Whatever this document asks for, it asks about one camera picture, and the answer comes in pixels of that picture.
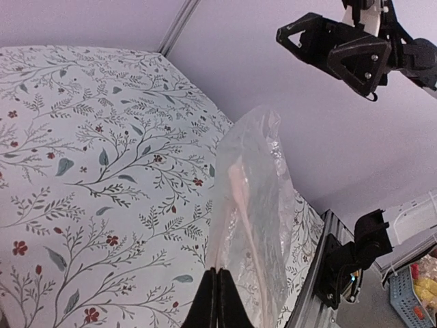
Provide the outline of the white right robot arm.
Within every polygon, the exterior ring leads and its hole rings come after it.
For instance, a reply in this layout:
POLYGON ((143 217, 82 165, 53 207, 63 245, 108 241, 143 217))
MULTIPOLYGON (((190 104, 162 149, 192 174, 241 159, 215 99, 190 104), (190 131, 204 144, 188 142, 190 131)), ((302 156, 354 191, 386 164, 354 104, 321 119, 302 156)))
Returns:
MULTIPOLYGON (((391 1, 344 1, 343 6, 342 21, 308 13, 279 28, 277 42, 372 102, 392 71, 436 95, 436 46, 412 38, 399 24, 391 1)), ((333 312, 344 301, 357 302, 363 273, 377 258, 436 227, 436 192, 363 215, 347 240, 331 210, 322 217, 322 238, 288 327, 335 327, 333 312)))

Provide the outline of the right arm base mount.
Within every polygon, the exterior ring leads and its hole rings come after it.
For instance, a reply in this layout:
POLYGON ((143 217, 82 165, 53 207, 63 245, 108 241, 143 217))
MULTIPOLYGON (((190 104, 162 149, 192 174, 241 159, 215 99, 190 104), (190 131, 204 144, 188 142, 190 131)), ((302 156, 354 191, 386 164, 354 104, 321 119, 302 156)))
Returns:
POLYGON ((315 281, 315 294, 326 307, 339 307, 353 273, 367 270, 377 258, 393 251, 389 222, 383 213, 378 209, 360 217, 355 223, 354 239, 344 245, 334 234, 327 236, 315 281))

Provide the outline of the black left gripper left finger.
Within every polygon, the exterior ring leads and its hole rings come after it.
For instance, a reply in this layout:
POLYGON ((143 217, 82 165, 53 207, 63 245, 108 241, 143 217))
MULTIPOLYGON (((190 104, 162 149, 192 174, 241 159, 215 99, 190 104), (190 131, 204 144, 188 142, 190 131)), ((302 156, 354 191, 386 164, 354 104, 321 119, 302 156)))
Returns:
POLYGON ((218 275, 215 268, 204 272, 181 328, 217 326, 218 275))

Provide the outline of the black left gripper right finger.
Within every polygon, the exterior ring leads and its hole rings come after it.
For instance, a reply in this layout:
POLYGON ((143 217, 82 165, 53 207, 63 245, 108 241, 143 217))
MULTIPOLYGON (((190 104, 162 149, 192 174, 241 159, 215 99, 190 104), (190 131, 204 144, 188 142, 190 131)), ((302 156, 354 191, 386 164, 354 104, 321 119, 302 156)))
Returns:
POLYGON ((231 273, 226 269, 220 269, 218 272, 217 318, 220 328, 254 328, 231 273))

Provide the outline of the clear zip top bag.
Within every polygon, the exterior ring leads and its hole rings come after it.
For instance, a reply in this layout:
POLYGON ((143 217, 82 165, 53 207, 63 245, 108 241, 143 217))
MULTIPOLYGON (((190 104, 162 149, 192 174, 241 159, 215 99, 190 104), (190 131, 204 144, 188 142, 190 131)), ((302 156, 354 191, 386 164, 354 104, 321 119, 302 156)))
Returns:
POLYGON ((227 269, 254 327, 275 327, 287 299, 294 188, 279 114, 256 107, 216 149, 206 268, 227 269))

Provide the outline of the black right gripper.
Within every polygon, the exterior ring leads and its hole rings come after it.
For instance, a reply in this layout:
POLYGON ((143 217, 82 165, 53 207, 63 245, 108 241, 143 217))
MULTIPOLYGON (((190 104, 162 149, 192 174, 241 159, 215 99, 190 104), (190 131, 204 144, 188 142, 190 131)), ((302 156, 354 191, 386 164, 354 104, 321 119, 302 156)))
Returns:
POLYGON ((365 98, 378 85, 387 85, 392 71, 419 88, 436 91, 435 44, 413 39, 398 22, 381 24, 379 38, 361 36, 360 29, 310 12, 279 28, 276 41, 300 61, 335 73, 365 98))

